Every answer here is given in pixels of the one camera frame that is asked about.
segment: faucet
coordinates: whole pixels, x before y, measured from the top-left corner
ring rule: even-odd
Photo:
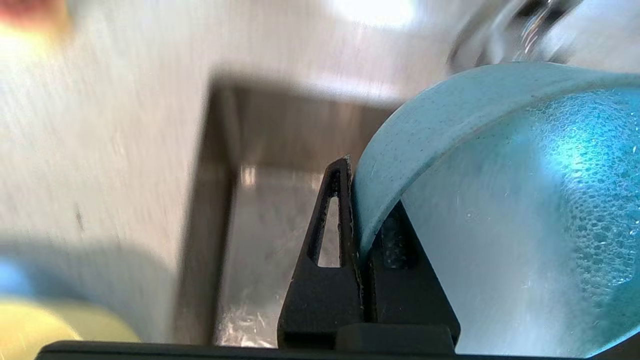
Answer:
[[[449,53],[452,73],[507,61],[566,62],[565,45],[545,35],[582,0],[487,1],[460,31]]]

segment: yellow sponge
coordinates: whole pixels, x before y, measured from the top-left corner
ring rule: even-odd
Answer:
[[[81,302],[0,300],[0,359],[33,360],[59,340],[139,341],[114,314]]]

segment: red object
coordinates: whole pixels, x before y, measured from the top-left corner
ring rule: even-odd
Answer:
[[[0,0],[0,22],[28,26],[50,17],[60,0]]]

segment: sink basin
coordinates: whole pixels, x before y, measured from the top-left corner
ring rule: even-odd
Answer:
[[[275,347],[276,324],[327,164],[351,165],[399,106],[295,84],[213,81],[194,175],[175,338]],[[337,266],[330,207],[319,264]]]

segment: blue object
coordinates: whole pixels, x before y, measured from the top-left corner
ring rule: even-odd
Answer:
[[[556,327],[553,330],[562,335],[556,348],[545,349],[548,352],[531,353],[530,348],[513,345],[504,347],[504,354],[590,356],[623,341],[637,333],[640,324],[640,311],[636,311],[640,279],[634,277],[640,268],[640,159],[636,156],[640,149],[635,146],[640,133],[634,108],[640,110],[640,76],[547,63],[481,67],[422,92],[384,123],[360,158],[353,193],[361,256],[402,196],[427,255],[433,256],[436,273],[439,266],[453,268],[452,273],[456,269],[469,272],[501,261],[500,256],[513,254],[502,250],[511,246],[509,241],[528,235],[519,235],[515,226],[510,233],[501,228],[529,212],[531,217],[547,217],[545,225],[561,224],[555,236],[545,233],[544,239],[535,241],[529,237],[530,246],[518,248],[535,251],[523,259],[540,259],[535,267],[543,269],[534,269],[536,275],[528,277],[534,284],[514,286],[509,281],[517,276],[509,274],[505,281],[487,282],[502,286],[502,297],[483,293],[485,298],[474,299],[478,294],[473,294],[477,290],[472,289],[473,282],[457,288],[451,285],[456,274],[441,278],[462,325],[459,347],[466,346],[467,320],[482,316],[483,311],[508,313],[500,308],[503,305],[517,307],[512,313],[523,315],[514,319],[522,322],[522,329],[512,324],[514,331],[523,332],[517,338],[523,344],[535,345],[537,340],[544,347],[545,341],[555,341],[553,336],[545,338],[548,326],[547,332]],[[522,182],[517,172],[525,175]],[[535,179],[527,180],[526,172]],[[509,174],[496,186],[494,173]],[[476,186],[476,180],[484,183]],[[523,185],[527,181],[534,186]],[[475,186],[472,190],[468,190],[470,184]],[[469,196],[476,190],[485,192],[483,205],[498,209],[501,218],[489,222],[490,215],[484,212],[489,206],[480,206],[479,213],[456,206],[457,192]],[[520,218],[511,217],[513,209],[507,206],[513,202],[502,200],[503,196],[527,197],[531,191],[541,192],[540,203],[528,203]],[[497,229],[508,241],[490,243],[490,236],[483,238],[478,229]],[[499,252],[452,253],[464,251],[465,243],[473,243],[473,250],[488,247]],[[562,252],[565,247],[570,248],[566,253]],[[487,254],[493,258],[482,258]],[[446,264],[456,258],[484,261],[484,265],[461,263],[464,267],[455,268]],[[566,272],[545,276],[546,266],[549,271],[555,266]],[[496,268],[517,272],[518,263]],[[499,276],[499,271],[491,275]],[[571,299],[564,301],[564,295]],[[548,303],[531,302],[538,297]],[[503,303],[490,307],[494,300]],[[487,330],[493,325],[487,323],[493,319],[489,315],[471,332],[481,337],[484,331],[492,337]],[[529,339],[527,326],[534,330]],[[465,349],[478,351],[472,346]],[[496,352],[487,348],[486,353]]]
[[[0,300],[84,300],[71,285],[38,265],[0,257]]]

